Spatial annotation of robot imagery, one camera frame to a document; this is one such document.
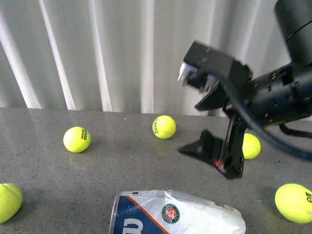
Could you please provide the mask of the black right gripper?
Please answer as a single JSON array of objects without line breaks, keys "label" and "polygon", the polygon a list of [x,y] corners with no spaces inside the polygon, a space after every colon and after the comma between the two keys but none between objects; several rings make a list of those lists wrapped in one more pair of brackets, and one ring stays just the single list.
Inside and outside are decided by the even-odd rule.
[{"label": "black right gripper", "polygon": [[243,140],[247,124],[240,117],[231,102],[225,102],[226,93],[217,83],[207,92],[195,108],[207,111],[222,108],[230,118],[226,139],[215,137],[208,130],[201,132],[198,141],[192,142],[177,150],[217,168],[227,179],[242,178],[244,171]]}]

